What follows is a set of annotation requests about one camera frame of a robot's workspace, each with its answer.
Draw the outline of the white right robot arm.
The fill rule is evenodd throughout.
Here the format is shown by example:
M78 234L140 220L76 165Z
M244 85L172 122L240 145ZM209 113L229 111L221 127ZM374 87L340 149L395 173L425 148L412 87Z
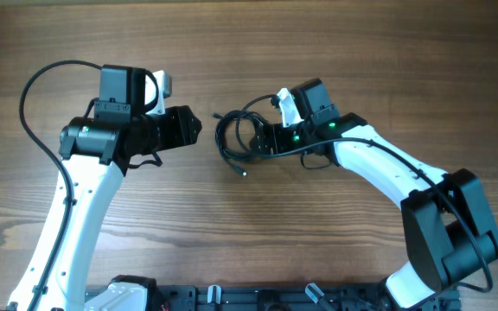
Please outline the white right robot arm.
M392 305L411 309L443 292L467 287L478 270L493 288L498 227L479 179L468 169L448 173L382 138L364 118L342 115L320 79L269 97L282 118L262 121L250 141L261 158L325 156L380 190L401 212L407 263L385 280Z

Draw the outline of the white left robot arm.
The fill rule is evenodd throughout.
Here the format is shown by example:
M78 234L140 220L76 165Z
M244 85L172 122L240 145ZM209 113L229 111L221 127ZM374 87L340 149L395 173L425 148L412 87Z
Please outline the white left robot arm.
M119 275L93 298L86 281L100 229L126 173L162 166L159 152L196 143L201 121L190 108L167 107L172 78L138 67L99 67L99 95L60 135L54 198L35 252L10 295L8 310L164 310L153 278Z

